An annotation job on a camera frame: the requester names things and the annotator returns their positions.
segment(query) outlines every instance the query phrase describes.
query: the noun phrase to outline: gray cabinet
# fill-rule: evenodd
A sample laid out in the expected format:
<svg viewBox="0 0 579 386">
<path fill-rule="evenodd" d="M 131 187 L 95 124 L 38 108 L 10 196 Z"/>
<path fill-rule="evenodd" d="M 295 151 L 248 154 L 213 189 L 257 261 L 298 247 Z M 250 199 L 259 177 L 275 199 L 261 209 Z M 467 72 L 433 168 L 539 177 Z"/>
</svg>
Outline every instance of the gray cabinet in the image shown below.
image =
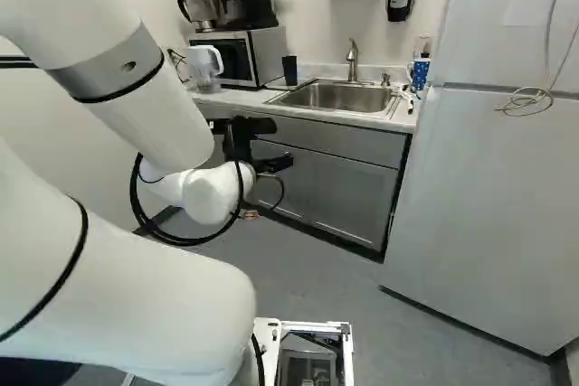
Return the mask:
<svg viewBox="0 0 579 386">
<path fill-rule="evenodd" d="M 236 115 L 272 118 L 275 135 L 252 142 L 254 158 L 290 152 L 294 165 L 278 174 L 286 186 L 276 212 L 333 233 L 369 249 L 381 250 L 392 218 L 406 135 L 367 128 L 198 103 L 206 118 Z M 223 162 L 223 137 L 205 165 Z M 248 198 L 265 207 L 280 198 L 280 185 L 261 178 Z"/>
<path fill-rule="evenodd" d="M 345 239 L 380 250 L 396 188 L 398 171 L 334 155 L 255 141 L 256 158 L 290 152 L 295 165 L 280 173 L 286 197 L 278 212 Z M 273 205 L 280 187 L 260 179 L 253 200 Z"/>
</svg>

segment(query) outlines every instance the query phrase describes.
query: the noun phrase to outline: gray floor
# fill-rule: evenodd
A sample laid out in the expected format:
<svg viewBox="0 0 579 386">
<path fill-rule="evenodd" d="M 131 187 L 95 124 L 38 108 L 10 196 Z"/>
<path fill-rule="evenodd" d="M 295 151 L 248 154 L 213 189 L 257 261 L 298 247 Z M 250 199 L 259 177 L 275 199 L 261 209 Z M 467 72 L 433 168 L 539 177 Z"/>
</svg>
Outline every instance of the gray floor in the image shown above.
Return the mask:
<svg viewBox="0 0 579 386">
<path fill-rule="evenodd" d="M 165 228 L 199 235 L 182 213 Z M 380 292 L 382 265 L 276 222 L 240 221 L 195 251 L 230 262 L 252 278 L 258 315 L 352 322 L 358 386 L 551 384 L 545 364 Z M 114 370 L 84 367 L 67 386 L 119 386 L 122 378 Z"/>
</svg>

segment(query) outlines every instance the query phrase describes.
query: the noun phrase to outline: refrigerator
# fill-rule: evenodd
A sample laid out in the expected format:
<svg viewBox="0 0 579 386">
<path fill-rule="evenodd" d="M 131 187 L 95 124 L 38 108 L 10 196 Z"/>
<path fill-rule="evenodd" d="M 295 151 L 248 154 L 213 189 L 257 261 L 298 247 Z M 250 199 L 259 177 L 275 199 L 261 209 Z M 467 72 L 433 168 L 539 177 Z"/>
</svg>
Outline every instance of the refrigerator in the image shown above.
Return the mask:
<svg viewBox="0 0 579 386">
<path fill-rule="evenodd" d="M 531 352 L 579 336 L 579 37 L 553 106 L 508 116 L 545 86 L 551 0 L 448 0 L 381 285 Z M 558 0 L 550 70 L 579 21 Z"/>
</svg>

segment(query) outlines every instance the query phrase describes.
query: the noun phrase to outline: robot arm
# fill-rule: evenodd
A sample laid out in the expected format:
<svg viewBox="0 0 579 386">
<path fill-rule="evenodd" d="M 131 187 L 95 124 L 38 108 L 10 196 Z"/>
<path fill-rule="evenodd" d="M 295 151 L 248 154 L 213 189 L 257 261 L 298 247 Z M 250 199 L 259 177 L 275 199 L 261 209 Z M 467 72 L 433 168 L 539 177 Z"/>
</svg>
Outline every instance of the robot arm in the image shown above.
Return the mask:
<svg viewBox="0 0 579 386">
<path fill-rule="evenodd" d="M 191 171 L 211 156 L 212 133 L 128 2 L 0 0 L 0 11 L 0 34 L 138 149 L 147 166 L 173 174 L 147 188 L 203 224 L 229 217 L 237 171 L 233 164 Z M 248 193 L 254 172 L 241 166 Z"/>
<path fill-rule="evenodd" d="M 143 153 L 144 179 L 170 174 L 172 202 L 203 208 L 194 195 L 237 180 L 231 164 L 215 183 L 211 171 L 183 173 L 209 158 L 212 132 L 125 0 L 0 0 L 0 11 L 0 34 Z M 0 355 L 115 366 L 171 386 L 232 381 L 255 317 L 240 270 L 110 225 L 2 141 L 0 160 Z"/>
</svg>

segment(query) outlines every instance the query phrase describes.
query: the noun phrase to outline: stainless steel sink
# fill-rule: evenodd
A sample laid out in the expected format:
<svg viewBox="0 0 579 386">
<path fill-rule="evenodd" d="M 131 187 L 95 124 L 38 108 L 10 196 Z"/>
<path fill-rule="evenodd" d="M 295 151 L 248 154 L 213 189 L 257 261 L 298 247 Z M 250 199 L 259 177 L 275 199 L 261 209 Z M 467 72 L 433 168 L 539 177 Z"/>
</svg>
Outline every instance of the stainless steel sink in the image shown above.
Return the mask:
<svg viewBox="0 0 579 386">
<path fill-rule="evenodd" d="M 268 104 L 315 110 L 375 113 L 386 110 L 393 100 L 392 91 L 382 86 L 317 80 L 301 89 L 276 97 L 268 101 Z"/>
</svg>

